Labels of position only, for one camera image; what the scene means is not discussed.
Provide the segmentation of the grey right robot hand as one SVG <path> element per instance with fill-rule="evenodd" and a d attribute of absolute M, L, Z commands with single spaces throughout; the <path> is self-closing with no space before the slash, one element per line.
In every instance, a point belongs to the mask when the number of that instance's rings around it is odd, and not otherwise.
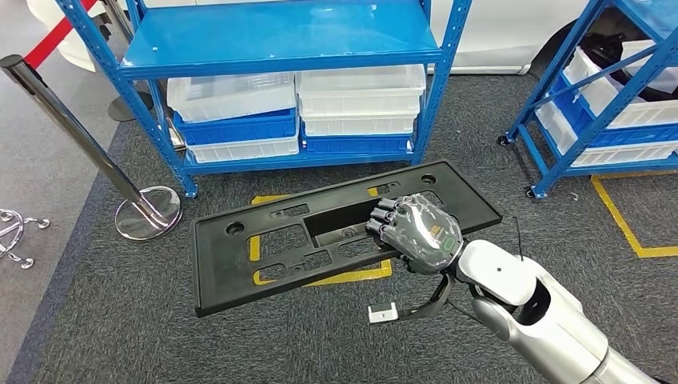
<path fill-rule="evenodd" d="M 450 267 L 464 243 L 457 219 L 422 194 L 381 199 L 366 230 L 400 252 L 409 271 L 424 275 Z"/>

